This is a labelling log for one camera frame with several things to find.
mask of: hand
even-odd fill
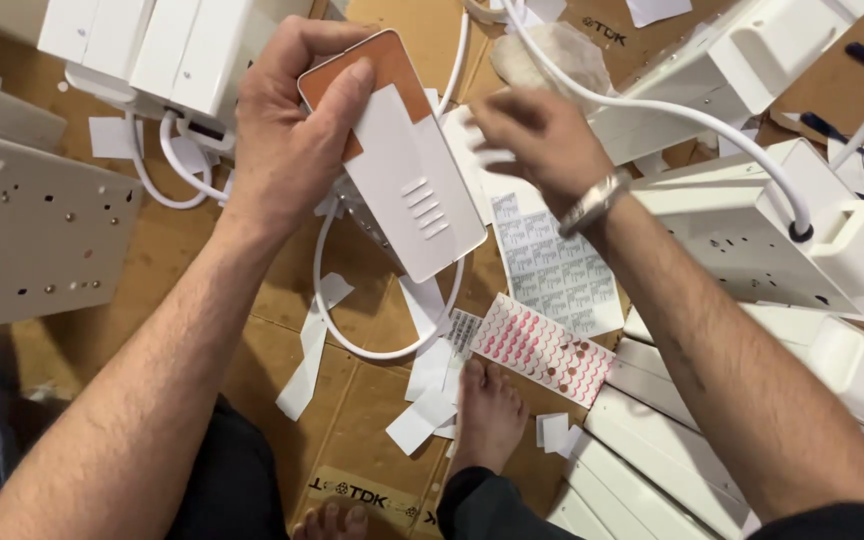
[[[515,154],[515,162],[486,168],[534,185],[559,219],[616,168],[582,110],[550,90],[513,88],[470,110],[470,123],[486,138],[480,150]]]
[[[342,152],[375,84],[366,60],[345,68],[312,114],[297,80],[316,56],[341,53],[375,25],[289,16],[239,84],[236,179],[220,225],[233,234],[291,234],[342,174]]]

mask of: cardboard floor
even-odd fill
[[[693,0],[689,15],[635,30],[622,0],[569,0],[562,16],[589,34],[606,50],[606,63],[619,83],[666,45],[676,43],[698,22],[714,17],[728,2]],[[313,9],[321,13],[323,5]],[[449,77],[458,37],[458,1],[352,0],[350,19],[393,27],[412,55],[428,88],[442,92]],[[456,101],[467,102],[501,87],[488,53],[500,27],[475,24],[466,54],[468,64]],[[864,43],[864,20],[850,36]],[[121,112],[90,96],[60,92],[64,65],[31,47],[0,37],[3,92],[20,97],[69,121],[59,153],[136,177],[126,160],[91,156],[89,117],[121,117]],[[864,117],[864,79],[856,89],[853,77],[864,77],[838,49],[819,61],[779,100],[788,107],[811,108],[840,127],[858,125]],[[147,141],[157,141],[158,124],[146,122]],[[777,142],[792,135],[766,126],[760,141]],[[157,144],[146,148],[146,165],[159,188],[173,198],[192,195],[176,176]],[[665,152],[672,166],[702,160],[694,141]],[[218,175],[222,185],[230,163]],[[207,202],[176,211],[145,198],[131,240],[125,271],[109,305],[23,321],[11,325],[22,385],[53,383],[72,398],[156,308],[205,244],[221,208]],[[298,331],[312,297],[312,258],[322,218],[309,216],[271,265],[248,318],[242,342],[234,353],[223,392],[268,438],[278,464],[279,484],[287,516],[335,500],[353,499],[372,510],[369,538],[432,538],[435,500],[448,466],[449,441],[433,437],[414,455],[405,456],[385,428],[405,410],[402,399],[410,360],[369,363],[350,355],[329,338],[322,357],[315,398],[297,423],[286,419],[276,397],[302,360]],[[398,269],[382,250],[354,225],[350,217],[332,228],[324,251],[323,272],[337,272],[355,288],[333,311],[347,337],[366,349],[398,350],[416,339]],[[454,270],[438,276],[448,292]],[[470,256],[457,307],[484,315],[498,292],[507,289],[495,237]],[[616,334],[598,339],[612,348]],[[568,399],[512,374],[512,381],[532,406],[533,415],[568,412],[580,424],[586,411]],[[550,510],[565,460],[535,445],[535,421],[510,460],[507,474],[526,503],[540,515]]]

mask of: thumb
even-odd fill
[[[345,141],[365,112],[375,85],[376,70],[372,62],[366,57],[359,58],[332,80],[306,122],[314,126],[310,126],[314,133],[325,133],[330,139]]]

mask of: left hand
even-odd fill
[[[341,53],[378,30],[294,15],[282,21],[239,84],[236,178],[220,224],[288,235],[326,197],[375,71],[365,60],[345,68],[312,114],[300,108],[297,80],[315,57]]]

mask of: brown panel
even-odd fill
[[[402,39],[394,30],[382,30],[342,55],[335,56],[299,77],[298,90],[309,108],[315,111],[332,81],[360,58],[368,58],[372,61],[375,67],[376,90],[395,85],[398,94],[402,96],[409,117],[412,118],[412,123],[432,115],[432,105],[426,99],[426,92],[423,90],[419,75],[412,66],[408,53],[405,52]],[[347,162],[360,154],[362,154],[362,145],[359,144],[354,133],[350,134],[345,152],[342,154],[342,161]]]

